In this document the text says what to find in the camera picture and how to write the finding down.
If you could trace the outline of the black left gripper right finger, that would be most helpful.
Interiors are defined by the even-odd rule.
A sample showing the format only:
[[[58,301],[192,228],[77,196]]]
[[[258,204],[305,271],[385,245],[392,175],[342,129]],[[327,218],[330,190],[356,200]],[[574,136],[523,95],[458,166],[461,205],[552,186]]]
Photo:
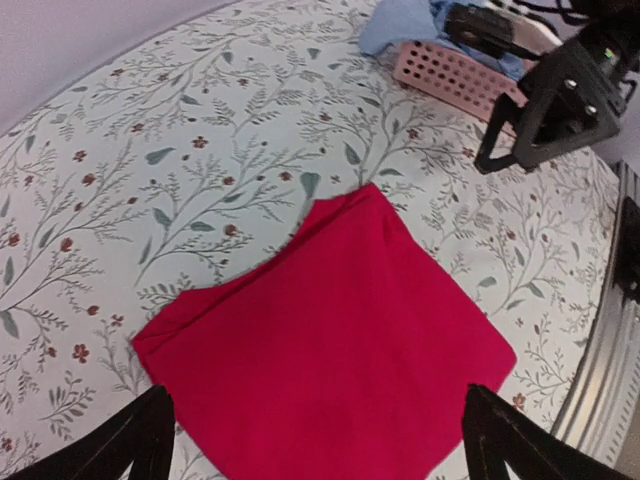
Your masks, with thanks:
[[[626,476],[561,442],[487,387],[468,387],[462,418],[471,480],[610,479]]]

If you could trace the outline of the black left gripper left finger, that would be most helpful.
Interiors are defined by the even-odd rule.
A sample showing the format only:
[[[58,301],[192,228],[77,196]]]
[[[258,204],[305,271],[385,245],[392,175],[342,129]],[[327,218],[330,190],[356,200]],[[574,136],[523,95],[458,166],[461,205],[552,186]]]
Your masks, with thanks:
[[[85,437],[12,474],[24,479],[167,479],[175,439],[174,404],[154,386]]]

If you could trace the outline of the red t-shirt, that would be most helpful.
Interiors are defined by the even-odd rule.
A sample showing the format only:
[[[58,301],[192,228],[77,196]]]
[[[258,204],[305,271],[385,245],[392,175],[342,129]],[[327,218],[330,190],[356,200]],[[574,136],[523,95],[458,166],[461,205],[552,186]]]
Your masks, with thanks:
[[[423,479],[468,385],[516,363],[374,185],[316,201],[278,255],[181,293],[133,346],[229,479]]]

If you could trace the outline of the light blue shirt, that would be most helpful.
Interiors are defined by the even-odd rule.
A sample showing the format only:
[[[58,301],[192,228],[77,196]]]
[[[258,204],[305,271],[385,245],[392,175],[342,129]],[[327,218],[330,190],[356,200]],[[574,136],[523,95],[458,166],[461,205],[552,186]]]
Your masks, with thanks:
[[[484,6],[485,1],[384,0],[376,6],[359,37],[359,48],[369,56],[381,54],[389,45],[425,41],[463,53],[514,81],[525,74],[523,61],[505,53],[495,59],[471,47],[457,44],[444,32],[451,8],[457,4]]]

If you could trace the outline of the pink perforated plastic basket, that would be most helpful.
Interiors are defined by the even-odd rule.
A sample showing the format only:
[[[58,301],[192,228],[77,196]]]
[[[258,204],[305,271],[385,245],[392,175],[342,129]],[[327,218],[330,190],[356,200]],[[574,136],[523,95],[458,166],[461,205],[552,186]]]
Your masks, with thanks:
[[[518,81],[561,45],[546,25],[518,15],[492,21],[450,18],[444,33],[444,40],[403,43],[393,76],[483,121],[502,94],[525,105]]]

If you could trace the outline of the floral patterned tablecloth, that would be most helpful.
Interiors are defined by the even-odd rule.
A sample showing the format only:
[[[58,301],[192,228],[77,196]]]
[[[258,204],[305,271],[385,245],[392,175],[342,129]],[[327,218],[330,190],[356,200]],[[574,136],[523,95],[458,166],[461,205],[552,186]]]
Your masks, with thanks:
[[[550,428],[595,316],[618,180],[590,149],[473,165],[485,123],[363,56],[370,1],[237,4],[95,71],[1,140],[1,473],[149,387],[134,335],[276,253],[313,199],[376,183],[513,345]]]

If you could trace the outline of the aluminium front rail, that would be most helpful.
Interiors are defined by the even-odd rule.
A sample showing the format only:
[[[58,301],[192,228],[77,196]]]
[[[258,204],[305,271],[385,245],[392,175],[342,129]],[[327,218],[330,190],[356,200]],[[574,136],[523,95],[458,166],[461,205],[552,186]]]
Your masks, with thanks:
[[[639,301],[615,283],[622,204],[639,206],[639,175],[627,163],[613,167],[619,197],[604,283],[584,355],[552,434],[597,461],[614,466],[639,405]]]

